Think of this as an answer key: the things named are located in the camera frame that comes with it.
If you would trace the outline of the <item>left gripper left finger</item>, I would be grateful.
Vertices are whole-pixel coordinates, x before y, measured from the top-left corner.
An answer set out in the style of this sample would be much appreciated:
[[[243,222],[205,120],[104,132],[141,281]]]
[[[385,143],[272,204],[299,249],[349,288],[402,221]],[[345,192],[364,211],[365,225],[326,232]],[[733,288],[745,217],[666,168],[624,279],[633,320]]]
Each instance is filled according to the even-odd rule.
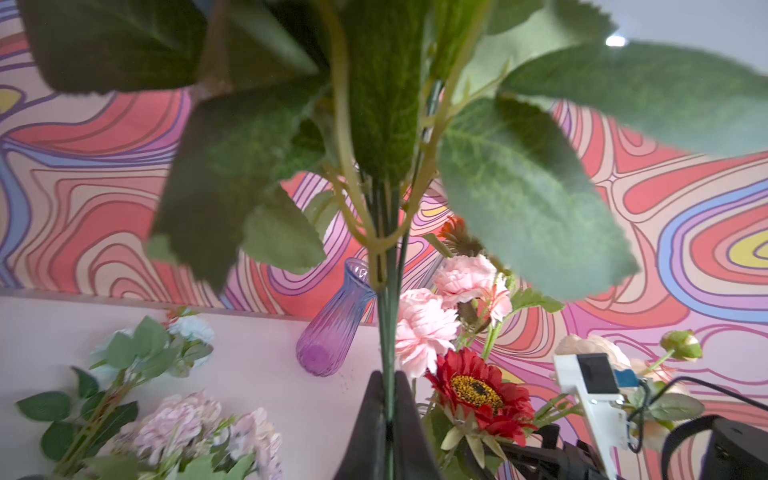
[[[369,377],[351,437],[334,480],[384,478],[386,420],[384,385],[380,371]]]

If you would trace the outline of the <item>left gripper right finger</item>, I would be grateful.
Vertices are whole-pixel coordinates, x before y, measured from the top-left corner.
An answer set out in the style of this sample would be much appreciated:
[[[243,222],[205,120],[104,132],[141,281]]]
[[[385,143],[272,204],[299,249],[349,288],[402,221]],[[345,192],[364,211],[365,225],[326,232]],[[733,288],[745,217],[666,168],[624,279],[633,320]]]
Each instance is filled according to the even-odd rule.
[[[410,382],[402,371],[395,374],[392,446],[395,479],[441,480],[432,447],[421,424]]]

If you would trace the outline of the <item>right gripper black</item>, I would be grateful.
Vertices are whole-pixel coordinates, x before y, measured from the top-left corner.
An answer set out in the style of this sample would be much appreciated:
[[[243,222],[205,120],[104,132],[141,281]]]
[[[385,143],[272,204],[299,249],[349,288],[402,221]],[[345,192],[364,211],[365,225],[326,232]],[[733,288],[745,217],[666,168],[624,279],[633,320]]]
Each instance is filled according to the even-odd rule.
[[[605,480],[604,465],[597,451],[582,440],[558,447],[559,431],[556,424],[535,431],[542,440],[540,447],[502,443],[501,449],[524,479]]]

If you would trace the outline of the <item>red gerbera flower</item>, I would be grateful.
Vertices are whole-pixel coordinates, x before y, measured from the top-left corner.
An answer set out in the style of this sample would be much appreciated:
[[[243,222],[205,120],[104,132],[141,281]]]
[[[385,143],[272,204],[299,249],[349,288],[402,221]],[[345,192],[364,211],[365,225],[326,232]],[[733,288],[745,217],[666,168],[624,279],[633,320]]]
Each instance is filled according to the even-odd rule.
[[[504,442],[524,446],[535,430],[529,392],[471,349],[447,352],[425,377],[433,388],[426,420],[443,463],[464,454],[489,471],[506,458]]]

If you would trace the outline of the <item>cream white flower spray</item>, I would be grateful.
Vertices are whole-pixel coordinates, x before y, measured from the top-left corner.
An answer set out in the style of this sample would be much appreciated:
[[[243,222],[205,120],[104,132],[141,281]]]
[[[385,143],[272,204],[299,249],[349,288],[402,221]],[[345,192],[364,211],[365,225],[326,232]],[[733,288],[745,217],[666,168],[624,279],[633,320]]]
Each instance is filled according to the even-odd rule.
[[[571,334],[562,339],[554,350],[554,355],[606,354],[614,370],[631,370],[638,379],[646,379],[650,386],[664,386],[672,381],[672,371],[664,367],[670,359],[694,362],[703,357],[703,349],[692,330],[669,331],[662,336],[660,346],[664,354],[657,360],[644,361],[630,359],[614,342],[599,335],[590,334],[586,338]],[[575,405],[568,400],[555,400],[560,405],[564,416],[581,415]],[[539,427],[554,423],[555,407],[542,407],[535,414],[535,424]],[[673,421],[644,420],[643,448],[660,453],[664,441],[675,427]]]

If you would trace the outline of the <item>purple glass vase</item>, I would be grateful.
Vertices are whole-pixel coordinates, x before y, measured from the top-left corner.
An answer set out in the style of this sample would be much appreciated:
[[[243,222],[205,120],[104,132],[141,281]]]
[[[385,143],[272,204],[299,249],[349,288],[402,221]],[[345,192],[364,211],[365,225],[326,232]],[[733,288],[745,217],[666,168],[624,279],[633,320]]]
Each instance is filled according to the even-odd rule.
[[[296,358],[308,373],[327,377],[344,363],[357,329],[375,292],[368,283],[367,262],[349,258],[344,262],[343,283],[302,332]]]

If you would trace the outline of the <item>pink peony flower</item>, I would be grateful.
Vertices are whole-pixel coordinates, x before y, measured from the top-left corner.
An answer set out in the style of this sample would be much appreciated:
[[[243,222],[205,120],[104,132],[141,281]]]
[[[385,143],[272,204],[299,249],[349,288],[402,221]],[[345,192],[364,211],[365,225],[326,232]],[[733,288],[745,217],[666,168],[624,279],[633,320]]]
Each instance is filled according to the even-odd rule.
[[[406,376],[415,380],[434,373],[440,356],[455,349],[461,321],[459,307],[477,308],[492,326],[513,310],[502,275],[484,255],[450,257],[437,270],[434,287],[401,294],[395,333],[395,357]]]

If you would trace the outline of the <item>lilac pink hydrangea stem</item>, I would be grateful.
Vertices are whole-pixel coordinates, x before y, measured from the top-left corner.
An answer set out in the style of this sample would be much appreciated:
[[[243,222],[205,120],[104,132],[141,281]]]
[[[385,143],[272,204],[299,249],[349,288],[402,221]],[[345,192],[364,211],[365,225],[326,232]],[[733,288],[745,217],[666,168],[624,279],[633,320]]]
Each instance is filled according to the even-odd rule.
[[[282,479],[282,436],[259,407],[225,416],[204,392],[173,395],[121,427],[78,479]]]

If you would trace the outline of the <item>pale blue rose stem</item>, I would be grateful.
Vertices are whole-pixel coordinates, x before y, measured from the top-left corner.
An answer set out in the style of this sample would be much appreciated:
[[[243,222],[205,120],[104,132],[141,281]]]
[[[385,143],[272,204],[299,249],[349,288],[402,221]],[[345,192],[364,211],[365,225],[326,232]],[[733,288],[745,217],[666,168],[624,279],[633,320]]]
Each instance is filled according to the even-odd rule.
[[[54,466],[45,477],[74,478],[87,459],[137,420],[139,406],[127,400],[129,394],[163,375],[189,376],[212,354],[214,338],[210,324],[187,307],[170,310],[162,322],[146,316],[111,334],[88,368],[70,368],[74,393],[50,390],[17,401],[22,417],[47,426],[40,450]]]

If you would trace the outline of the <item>orange gerbera flower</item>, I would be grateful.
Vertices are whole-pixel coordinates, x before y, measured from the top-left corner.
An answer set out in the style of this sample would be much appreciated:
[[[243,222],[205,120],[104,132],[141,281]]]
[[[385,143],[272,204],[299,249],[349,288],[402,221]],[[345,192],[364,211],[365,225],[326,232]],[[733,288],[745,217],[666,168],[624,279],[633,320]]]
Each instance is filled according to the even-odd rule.
[[[424,239],[445,258],[475,257],[484,250],[480,241],[468,231],[465,221],[458,216],[451,216],[437,234],[427,234]]]

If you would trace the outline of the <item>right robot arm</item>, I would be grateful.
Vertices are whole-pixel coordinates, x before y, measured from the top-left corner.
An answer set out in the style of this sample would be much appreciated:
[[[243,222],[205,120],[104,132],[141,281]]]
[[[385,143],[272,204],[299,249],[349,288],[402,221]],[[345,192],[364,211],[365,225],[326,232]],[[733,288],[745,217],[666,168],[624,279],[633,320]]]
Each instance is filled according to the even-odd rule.
[[[765,479],[767,477],[767,432],[722,416],[708,415],[674,429],[664,442],[660,459],[661,477],[670,477],[675,452],[687,440],[710,434],[702,457],[702,479]],[[561,448],[504,446],[507,460],[526,479],[609,479],[597,453],[579,441]]]

